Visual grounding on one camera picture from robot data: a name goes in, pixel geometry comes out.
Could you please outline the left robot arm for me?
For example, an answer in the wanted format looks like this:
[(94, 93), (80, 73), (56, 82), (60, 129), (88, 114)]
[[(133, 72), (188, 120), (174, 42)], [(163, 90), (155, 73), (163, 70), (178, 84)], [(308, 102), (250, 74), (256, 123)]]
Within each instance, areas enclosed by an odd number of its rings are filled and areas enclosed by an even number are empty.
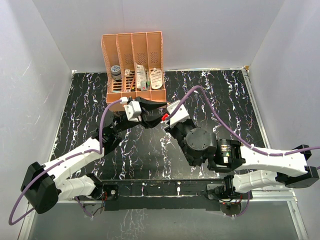
[(162, 116), (148, 112), (164, 106), (166, 102), (142, 97), (121, 97), (110, 103), (100, 116), (96, 132), (84, 143), (55, 160), (29, 165), (20, 196), (25, 197), (38, 214), (48, 212), (61, 200), (79, 196), (99, 199), (104, 188), (97, 177), (91, 173), (79, 178), (71, 175), (113, 152), (122, 140), (121, 132), (137, 125), (146, 129), (156, 127)]

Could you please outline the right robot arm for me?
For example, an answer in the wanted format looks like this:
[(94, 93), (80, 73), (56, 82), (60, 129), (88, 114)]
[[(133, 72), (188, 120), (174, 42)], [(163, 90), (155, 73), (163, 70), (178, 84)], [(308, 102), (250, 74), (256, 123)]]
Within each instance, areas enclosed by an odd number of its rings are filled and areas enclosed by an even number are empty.
[(226, 173), (223, 184), (208, 187), (207, 195), (224, 201), (238, 199), (253, 189), (283, 185), (287, 188), (302, 189), (312, 186), (320, 179), (318, 169), (307, 165), (308, 151), (279, 156), (270, 152), (266, 155), (249, 149), (238, 140), (217, 139), (214, 133), (197, 127), (191, 119), (165, 122), (165, 131), (177, 140), (188, 164), (201, 166), (217, 173)]

